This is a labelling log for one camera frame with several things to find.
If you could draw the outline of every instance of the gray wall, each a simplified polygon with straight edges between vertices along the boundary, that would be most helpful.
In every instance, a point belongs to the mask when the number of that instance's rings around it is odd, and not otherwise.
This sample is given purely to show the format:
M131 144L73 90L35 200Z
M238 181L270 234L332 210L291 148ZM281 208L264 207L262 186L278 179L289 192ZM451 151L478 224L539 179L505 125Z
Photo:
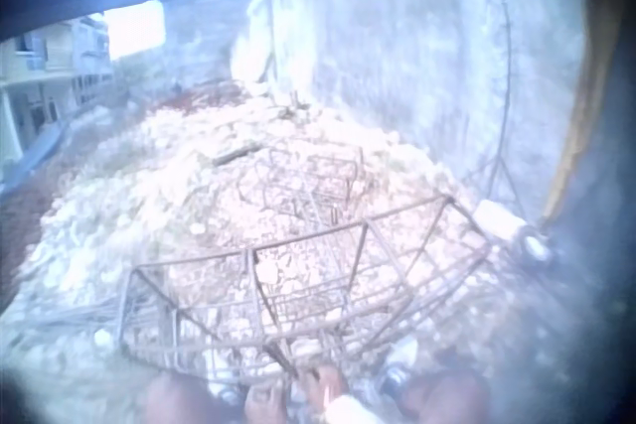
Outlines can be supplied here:
M230 47L251 0L163 2L165 69L182 86L230 77Z
M523 209L537 218L572 108L582 0L507 4L503 158ZM235 77L256 79L268 67L279 88L397 130L459 179L482 170L471 185L486 194L508 89L502 0L254 0L248 12ZM493 199L513 197L500 174Z

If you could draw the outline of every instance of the white pillar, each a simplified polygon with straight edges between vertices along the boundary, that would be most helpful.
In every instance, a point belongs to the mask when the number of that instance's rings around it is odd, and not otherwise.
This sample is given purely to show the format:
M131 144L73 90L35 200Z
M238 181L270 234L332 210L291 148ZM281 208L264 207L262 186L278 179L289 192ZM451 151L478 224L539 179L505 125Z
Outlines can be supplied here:
M16 154L16 157L14 159L18 160L22 158L24 151L22 150L22 145L20 144L20 137L18 136L16 121L13 116L13 111L11 110L11 98L9 97L9 92L6 90L6 88L2 88L2 115L2 121L7 125L6 129L9 133L9 139L11 144L13 145L13 150Z

